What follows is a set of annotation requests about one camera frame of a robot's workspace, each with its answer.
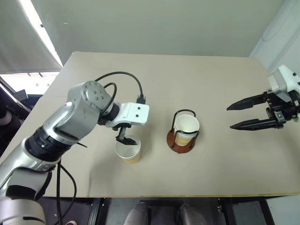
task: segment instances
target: table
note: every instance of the table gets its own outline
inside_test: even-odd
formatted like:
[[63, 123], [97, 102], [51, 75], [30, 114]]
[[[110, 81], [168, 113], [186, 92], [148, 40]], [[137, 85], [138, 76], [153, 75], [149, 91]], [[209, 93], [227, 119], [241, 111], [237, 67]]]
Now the table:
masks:
[[[81, 143], [62, 157], [74, 176], [77, 197], [128, 196], [260, 196], [291, 195], [300, 191], [300, 127], [288, 122], [284, 129], [238, 131], [229, 126], [249, 119], [265, 119], [266, 104], [244, 111], [226, 111], [232, 103], [261, 94], [269, 84], [268, 72], [255, 59], [180, 55], [142, 55], [75, 52], [38, 101], [0, 162], [25, 137], [66, 101], [75, 84], [112, 71], [126, 71], [140, 80], [149, 119], [128, 134], [142, 143], [138, 163], [124, 163], [114, 152], [117, 132], [96, 126]], [[135, 81], [125, 75], [103, 79], [115, 82], [115, 101], [135, 102]], [[174, 113], [192, 109], [201, 124], [195, 147], [186, 154], [166, 144]], [[46, 196], [56, 195], [56, 175]], [[62, 173], [61, 196], [73, 186]]]

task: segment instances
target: gray pants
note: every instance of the gray pants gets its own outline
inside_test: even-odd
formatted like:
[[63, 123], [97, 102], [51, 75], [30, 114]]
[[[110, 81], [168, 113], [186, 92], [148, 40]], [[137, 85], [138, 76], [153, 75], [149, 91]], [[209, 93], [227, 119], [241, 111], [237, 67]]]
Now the gray pants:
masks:
[[[183, 225], [208, 225], [204, 216], [196, 208], [189, 205], [180, 207]], [[127, 215], [123, 225], [150, 225], [149, 208], [145, 203], [136, 205]]]
[[148, 225], [149, 208], [145, 203], [136, 205], [127, 215], [123, 225]]

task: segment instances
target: shoe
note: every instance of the shoe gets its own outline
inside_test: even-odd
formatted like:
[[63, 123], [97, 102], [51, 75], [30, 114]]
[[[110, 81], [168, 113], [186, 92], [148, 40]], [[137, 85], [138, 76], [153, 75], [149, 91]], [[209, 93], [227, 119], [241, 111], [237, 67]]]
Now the shoe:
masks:
[[65, 225], [77, 225], [77, 223], [73, 220], [67, 222]]

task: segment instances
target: cable connector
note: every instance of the cable connector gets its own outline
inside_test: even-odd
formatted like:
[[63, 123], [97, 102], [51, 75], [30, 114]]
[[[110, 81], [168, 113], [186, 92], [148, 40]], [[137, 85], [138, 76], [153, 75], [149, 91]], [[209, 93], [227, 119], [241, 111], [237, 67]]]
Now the cable connector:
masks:
[[138, 98], [136, 99], [136, 103], [145, 104], [146, 99], [144, 98], [144, 95], [141, 94], [140, 96], [138, 96]]

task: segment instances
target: white paper cup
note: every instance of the white paper cup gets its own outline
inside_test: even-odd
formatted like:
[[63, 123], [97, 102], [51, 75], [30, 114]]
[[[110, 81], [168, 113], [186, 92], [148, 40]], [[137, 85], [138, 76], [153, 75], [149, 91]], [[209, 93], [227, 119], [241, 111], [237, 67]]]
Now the white paper cup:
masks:
[[[200, 124], [196, 117], [188, 114], [180, 115], [175, 119], [174, 124], [174, 135], [177, 130], [182, 130], [184, 132], [194, 132], [199, 130]], [[186, 146], [196, 134], [183, 134], [177, 133], [175, 143], [179, 146]]]
[[126, 163], [136, 163], [141, 156], [141, 141], [132, 135], [125, 137], [133, 139], [137, 145], [125, 145], [120, 142], [116, 143], [116, 153]]

